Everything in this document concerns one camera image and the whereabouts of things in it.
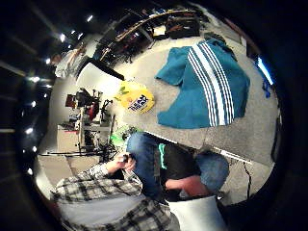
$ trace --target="desk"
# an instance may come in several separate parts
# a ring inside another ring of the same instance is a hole
[[[184,11],[168,11],[166,13],[160,13],[160,14],[156,14],[154,16],[151,16],[147,19],[144,20],[140,20],[139,22],[135,23],[133,26],[131,26],[127,31],[123,32],[122,34],[118,35],[115,38],[115,41],[121,41],[123,40],[126,36],[128,36],[129,34],[135,32],[136,30],[139,30],[139,28],[146,22],[149,22],[150,20],[160,17],[160,16],[165,16],[165,15],[169,15],[169,14],[174,14],[174,13],[195,13],[195,11],[190,11],[190,10],[184,10]]]

